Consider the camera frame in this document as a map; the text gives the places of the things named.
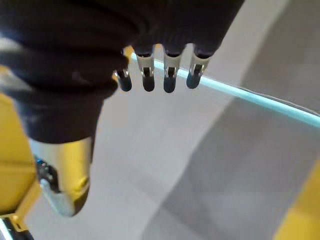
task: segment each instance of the black glove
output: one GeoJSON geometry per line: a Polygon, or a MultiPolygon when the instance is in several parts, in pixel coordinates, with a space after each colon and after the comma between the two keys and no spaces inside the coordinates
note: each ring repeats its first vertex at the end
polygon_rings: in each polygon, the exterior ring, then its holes
{"type": "Polygon", "coordinates": [[[131,88],[123,48],[133,46],[143,86],[152,91],[153,45],[162,44],[163,86],[171,93],[181,53],[193,43],[187,86],[196,88],[242,3],[0,0],[0,65],[10,69],[0,74],[0,90],[14,100],[40,185],[54,209],[73,216],[87,199],[87,153],[103,101],[117,88],[113,72],[123,90],[131,88]],[[70,155],[73,150],[79,154],[70,155]]]}

